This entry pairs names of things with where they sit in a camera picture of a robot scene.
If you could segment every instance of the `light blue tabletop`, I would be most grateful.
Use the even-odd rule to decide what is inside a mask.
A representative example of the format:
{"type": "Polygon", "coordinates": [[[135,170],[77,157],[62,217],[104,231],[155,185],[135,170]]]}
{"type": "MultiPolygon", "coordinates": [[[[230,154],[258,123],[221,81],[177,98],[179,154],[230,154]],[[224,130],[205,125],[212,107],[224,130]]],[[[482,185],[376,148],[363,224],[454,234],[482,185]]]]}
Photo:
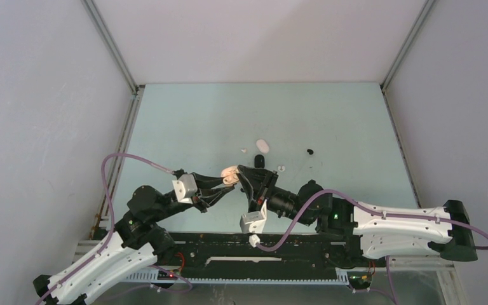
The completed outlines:
{"type": "MultiPolygon", "coordinates": [[[[218,177],[231,165],[252,166],[257,139],[270,146],[267,169],[285,166],[278,187],[297,193],[314,179],[356,200],[416,208],[376,83],[147,85],[128,152],[174,170],[218,177]]],[[[126,160],[114,200],[116,218],[127,211],[136,188],[148,184],[166,193],[173,178],[126,160]]],[[[238,184],[207,213],[190,209],[160,226],[169,232],[239,233],[245,212],[238,184]]],[[[284,232],[289,223],[268,212],[264,232],[284,232]]],[[[298,224],[294,233],[314,233],[314,226],[298,224]]]]}

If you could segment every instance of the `robotic arm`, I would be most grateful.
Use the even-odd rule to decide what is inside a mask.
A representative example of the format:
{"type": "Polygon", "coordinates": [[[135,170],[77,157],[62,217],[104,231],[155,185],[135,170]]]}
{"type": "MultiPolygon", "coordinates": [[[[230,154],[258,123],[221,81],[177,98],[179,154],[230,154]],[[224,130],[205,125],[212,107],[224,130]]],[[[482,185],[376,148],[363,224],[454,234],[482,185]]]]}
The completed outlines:
{"type": "MultiPolygon", "coordinates": [[[[153,264],[166,264],[176,253],[176,244],[157,222],[196,208],[200,212],[215,205],[237,182],[248,198],[248,213],[242,215],[242,233],[250,235],[256,247],[270,210],[278,217],[295,219],[304,203],[323,188],[311,180],[297,194],[276,187],[276,172],[261,168],[232,166],[222,177],[206,177],[183,170],[174,173],[173,191],[161,194],[151,186],[141,186],[127,203],[129,211],[114,228],[110,242],[99,252],[107,237],[91,252],[69,268],[54,276],[41,275],[34,280],[39,296],[78,266],[81,270],[50,293],[46,304],[87,305],[128,275],[153,264]]],[[[456,219],[468,224],[468,216],[460,201],[448,201],[444,207],[432,209],[384,208],[366,203],[361,205],[388,213],[430,215],[440,219],[456,219]]],[[[346,261],[376,260],[385,255],[437,255],[452,261],[477,259],[470,230],[446,222],[419,219],[385,218],[371,215],[350,202],[324,194],[303,211],[298,222],[311,225],[316,232],[345,241],[346,261]]]]}

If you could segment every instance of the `cable connector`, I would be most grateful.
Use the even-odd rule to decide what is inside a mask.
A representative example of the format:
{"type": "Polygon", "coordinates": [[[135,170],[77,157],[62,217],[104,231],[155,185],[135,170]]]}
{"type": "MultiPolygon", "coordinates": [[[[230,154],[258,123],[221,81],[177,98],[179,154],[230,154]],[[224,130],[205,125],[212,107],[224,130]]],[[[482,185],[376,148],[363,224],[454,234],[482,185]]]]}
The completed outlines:
{"type": "Polygon", "coordinates": [[[257,247],[257,244],[261,242],[261,239],[257,234],[253,234],[252,236],[250,236],[249,242],[250,245],[255,248],[257,247]]]}

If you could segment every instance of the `oval white object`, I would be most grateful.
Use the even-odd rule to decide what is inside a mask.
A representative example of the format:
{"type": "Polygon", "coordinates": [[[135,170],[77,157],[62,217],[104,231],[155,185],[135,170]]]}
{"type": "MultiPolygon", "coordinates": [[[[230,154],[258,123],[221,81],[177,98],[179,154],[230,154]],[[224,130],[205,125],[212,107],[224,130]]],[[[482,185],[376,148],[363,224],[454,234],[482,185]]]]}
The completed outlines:
{"type": "Polygon", "coordinates": [[[266,141],[263,139],[257,140],[255,144],[257,145],[257,148],[259,148],[259,151],[263,154],[267,154],[270,151],[270,147],[268,147],[268,144],[266,144],[266,141]]]}

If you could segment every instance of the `white wall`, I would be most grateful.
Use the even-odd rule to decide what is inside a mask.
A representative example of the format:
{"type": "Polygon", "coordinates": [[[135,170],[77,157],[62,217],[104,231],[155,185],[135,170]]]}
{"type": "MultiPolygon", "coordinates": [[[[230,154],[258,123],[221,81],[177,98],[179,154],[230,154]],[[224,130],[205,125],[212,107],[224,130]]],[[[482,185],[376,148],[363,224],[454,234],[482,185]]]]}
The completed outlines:
{"type": "Polygon", "coordinates": [[[0,1],[0,304],[70,264],[129,98],[80,1],[0,1]]]}
{"type": "Polygon", "coordinates": [[[384,79],[425,0],[96,1],[146,83],[384,79]]]}
{"type": "MultiPolygon", "coordinates": [[[[488,1],[439,1],[388,97],[423,205],[460,199],[488,232],[488,1]]],[[[473,305],[488,304],[478,255],[456,264],[473,305]]]]}

